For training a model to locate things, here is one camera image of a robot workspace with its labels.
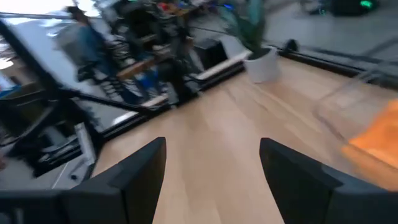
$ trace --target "black speaker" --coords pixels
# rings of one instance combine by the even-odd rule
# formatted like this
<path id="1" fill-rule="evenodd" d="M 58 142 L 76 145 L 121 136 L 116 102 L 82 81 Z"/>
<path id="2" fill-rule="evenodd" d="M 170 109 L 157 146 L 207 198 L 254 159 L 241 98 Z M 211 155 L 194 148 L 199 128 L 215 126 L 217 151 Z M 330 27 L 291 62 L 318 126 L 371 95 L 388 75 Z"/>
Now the black speaker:
<path id="1" fill-rule="evenodd" d="M 195 44 L 195 52 L 198 54 L 205 70 L 227 60 L 220 40 L 205 39 Z"/>
<path id="2" fill-rule="evenodd" d="M 113 8 L 120 17 L 124 18 L 124 22 L 138 38 L 153 33 L 149 23 L 155 21 L 155 18 L 146 11 L 141 2 L 119 1 L 113 5 Z"/>

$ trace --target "desk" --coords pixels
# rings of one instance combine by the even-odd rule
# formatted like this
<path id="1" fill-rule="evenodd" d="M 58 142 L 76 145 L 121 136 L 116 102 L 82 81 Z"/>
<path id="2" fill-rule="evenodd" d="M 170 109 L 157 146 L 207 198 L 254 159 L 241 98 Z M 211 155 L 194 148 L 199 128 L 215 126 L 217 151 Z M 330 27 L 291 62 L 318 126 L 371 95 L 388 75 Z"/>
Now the desk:
<path id="1" fill-rule="evenodd" d="M 165 136 L 155 224 L 283 223 L 262 171 L 260 138 L 357 174 L 334 156 L 336 149 L 325 143 L 331 136 L 312 116 L 314 102 L 348 78 L 284 58 L 279 63 L 282 77 L 275 82 L 255 85 L 246 74 L 237 75 L 108 142 L 93 175 Z"/>

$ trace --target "green leaves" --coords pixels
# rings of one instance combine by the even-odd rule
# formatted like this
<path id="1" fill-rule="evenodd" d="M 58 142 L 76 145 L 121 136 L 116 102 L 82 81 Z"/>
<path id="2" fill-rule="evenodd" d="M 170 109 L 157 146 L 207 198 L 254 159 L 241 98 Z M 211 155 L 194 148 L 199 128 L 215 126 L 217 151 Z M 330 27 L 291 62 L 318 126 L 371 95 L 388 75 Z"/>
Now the green leaves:
<path id="1" fill-rule="evenodd" d="M 233 4 L 231 9 L 219 7 L 218 12 L 226 23 L 226 32 L 237 37 L 251 52 L 261 49 L 265 31 L 264 0 L 250 0 L 247 5 L 247 17 L 240 16 Z"/>

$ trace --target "white wall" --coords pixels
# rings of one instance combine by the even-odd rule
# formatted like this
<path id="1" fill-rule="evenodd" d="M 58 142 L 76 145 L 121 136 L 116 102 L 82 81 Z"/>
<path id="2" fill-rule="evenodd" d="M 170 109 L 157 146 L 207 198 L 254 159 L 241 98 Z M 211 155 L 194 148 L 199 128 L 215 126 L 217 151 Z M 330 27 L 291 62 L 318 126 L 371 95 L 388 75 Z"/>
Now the white wall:
<path id="1" fill-rule="evenodd" d="M 77 82 L 76 66 L 55 42 L 47 36 L 47 31 L 40 26 L 40 21 L 29 21 L 11 26 L 12 31 L 28 48 L 36 60 L 49 71 L 55 79 L 69 88 L 85 93 L 94 92 L 94 87 L 87 82 Z"/>

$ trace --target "clear plastic box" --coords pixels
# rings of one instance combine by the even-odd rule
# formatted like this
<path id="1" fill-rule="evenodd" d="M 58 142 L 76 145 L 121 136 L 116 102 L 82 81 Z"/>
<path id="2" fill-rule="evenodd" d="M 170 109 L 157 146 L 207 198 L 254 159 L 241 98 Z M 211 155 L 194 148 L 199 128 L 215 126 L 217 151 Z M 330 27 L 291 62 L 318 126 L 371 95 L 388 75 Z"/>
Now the clear plastic box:
<path id="1" fill-rule="evenodd" d="M 397 91 L 385 88 L 391 86 L 387 76 L 380 69 L 392 62 L 385 61 L 351 79 L 345 85 L 320 99 L 314 109 L 327 136 L 327 144 L 333 148 L 341 171 L 355 175 L 387 190 L 398 190 L 398 145 L 396 153 L 377 148 L 359 148 L 353 139 L 363 136 L 375 119 L 392 102 L 398 100 Z M 398 138 L 397 121 L 391 120 L 389 136 Z"/>

